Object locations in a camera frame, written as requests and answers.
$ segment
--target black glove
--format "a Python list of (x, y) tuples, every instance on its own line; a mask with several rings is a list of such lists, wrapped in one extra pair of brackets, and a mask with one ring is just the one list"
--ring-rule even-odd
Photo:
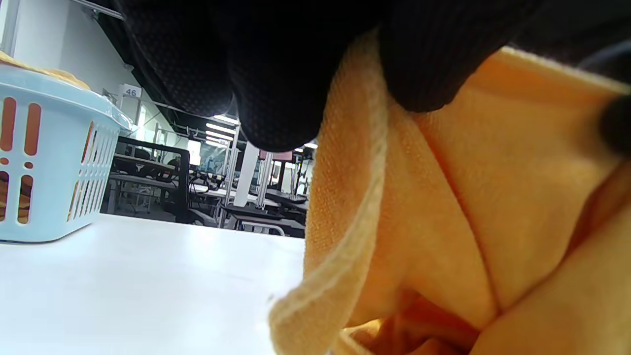
[(544, 0), (114, 2), (169, 104), (212, 116), (236, 98), (247, 139), (282, 152), (316, 137), (331, 79), (358, 35), (380, 26), (390, 93), (409, 111), (434, 111)]

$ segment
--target item in basket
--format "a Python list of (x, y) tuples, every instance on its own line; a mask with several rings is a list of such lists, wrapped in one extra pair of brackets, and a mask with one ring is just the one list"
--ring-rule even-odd
[[(8, 197), (8, 179), (6, 178), (6, 172), (0, 174), (0, 220), (4, 220), (4, 216), (6, 215), (7, 208), (7, 197)], [(18, 205), (18, 222), (27, 223), (28, 222), (28, 213), (30, 210), (30, 190), (31, 186), (27, 183), (22, 183), (20, 186), (20, 202)]]
[(4, 53), (4, 52), (0, 52), (0, 63), (3, 64), (8, 64), (8, 65), (12, 65), (12, 66), (16, 66), (18, 68), (24, 68), (30, 71), (36, 71), (38, 73), (42, 73), (42, 74), (46, 74), (49, 76), (52, 76), (53, 78), (57, 78), (57, 79), (61, 79), (67, 83), (71, 83), (74, 84), (78, 87), (81, 88), (85, 88), (85, 89), (90, 89), (90, 87), (84, 83), (83, 81), (77, 79), (76, 77), (74, 77), (74, 75), (72, 75), (71, 73), (68, 73), (66, 71), (63, 70), (58, 70), (58, 69), (37, 69), (37, 68), (33, 68), (31, 66), (28, 66), (24, 63), (20, 63), (18, 61), (16, 61), (15, 59), (13, 59), (12, 57), (10, 57), (8, 54)]

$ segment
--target black desk frame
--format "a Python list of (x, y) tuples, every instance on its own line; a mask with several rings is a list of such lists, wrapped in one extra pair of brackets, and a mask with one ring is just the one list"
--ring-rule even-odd
[(146, 141), (134, 140), (127, 137), (119, 136), (119, 143), (124, 143), (136, 147), (145, 147), (149, 149), (162, 150), (164, 152), (171, 152), (180, 155), (180, 171), (177, 172), (177, 189), (175, 190), (174, 202), (177, 213), (175, 214), (175, 221), (178, 223), (190, 223), (191, 216), (189, 214), (189, 168), (191, 154), (186, 149), (168, 147), (166, 145), (160, 145), (155, 143), (149, 143)]

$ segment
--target ceiling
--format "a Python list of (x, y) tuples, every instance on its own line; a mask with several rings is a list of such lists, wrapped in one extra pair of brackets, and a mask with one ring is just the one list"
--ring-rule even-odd
[[(109, 0), (92, 0), (93, 3), (113, 8)], [(100, 14), (98, 23), (120, 54), (122, 60), (133, 66), (132, 74), (147, 94), (157, 102), (171, 104), (156, 73), (142, 54), (129, 41), (122, 22)], [(577, 66), (585, 58), (608, 46), (631, 39), (631, 1), (629, 0), (553, 0), (522, 31), (511, 45), (529, 52)], [(631, 81), (628, 72), (631, 56), (623, 65), (626, 73), (607, 72), (619, 80)], [(160, 107), (162, 114), (179, 133), (188, 126), (206, 130), (207, 120)], [(236, 114), (235, 105), (228, 114)]]

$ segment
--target white wall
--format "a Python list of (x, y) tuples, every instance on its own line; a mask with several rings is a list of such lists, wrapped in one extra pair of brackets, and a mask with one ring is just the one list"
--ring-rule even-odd
[(59, 69), (69, 7), (68, 0), (21, 0), (15, 59), (35, 67)]
[[(69, 0), (20, 0), (14, 57), (72, 73), (97, 93), (118, 93), (118, 86), (125, 83), (139, 86), (98, 23), (82, 5)], [(144, 92), (143, 99), (150, 100)], [(172, 131), (161, 114), (149, 122), (159, 111), (153, 104), (143, 104), (147, 122), (144, 137), (134, 135), (136, 139), (152, 140), (156, 122)], [(122, 110), (132, 119), (137, 108), (138, 101), (124, 99)]]

